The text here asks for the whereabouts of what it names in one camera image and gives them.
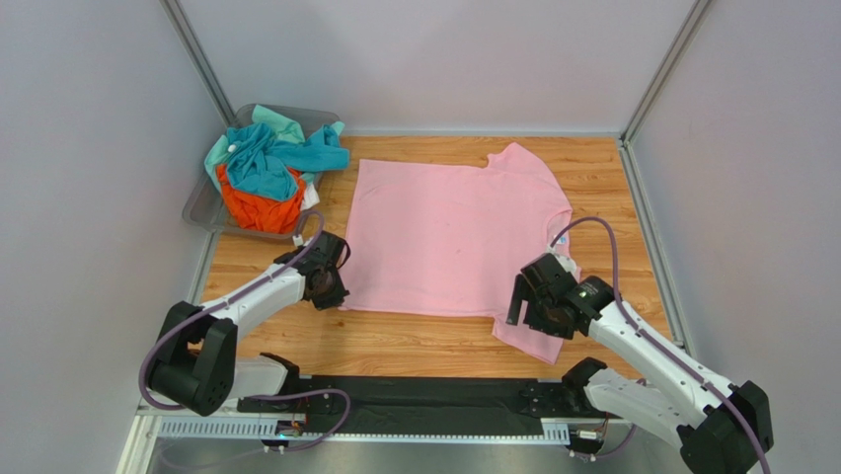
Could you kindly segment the pink t shirt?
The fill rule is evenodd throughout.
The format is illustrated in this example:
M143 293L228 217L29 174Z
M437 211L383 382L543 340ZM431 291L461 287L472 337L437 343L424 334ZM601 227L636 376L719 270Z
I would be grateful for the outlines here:
M570 251L572 205L548 166L518 143L485 167L363 159L340 275L344 309L490 317L503 343L546 363L558 337L507 323L520 270Z

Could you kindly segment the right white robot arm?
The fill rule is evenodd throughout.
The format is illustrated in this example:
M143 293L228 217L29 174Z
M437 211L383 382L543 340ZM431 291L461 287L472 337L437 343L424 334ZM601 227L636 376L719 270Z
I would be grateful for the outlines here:
M769 472L774 435L766 392L752 381L735 384L678 349L602 278L576 280L560 257L545 253L516 275L507 322L567 340L581 334L630 364L645 384L593 357L562 382L575 403L677 449L691 472Z

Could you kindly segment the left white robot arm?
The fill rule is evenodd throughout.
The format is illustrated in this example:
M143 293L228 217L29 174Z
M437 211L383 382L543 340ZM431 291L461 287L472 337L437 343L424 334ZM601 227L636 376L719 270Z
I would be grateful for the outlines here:
M260 275L201 305L173 305L141 364L139 387L148 404L209 416L229 400L290 397L291 362L271 354L237 355L239 343L278 311L308 301L318 310L343 305L349 292L339 274L350 256L345 239L322 232L295 240Z

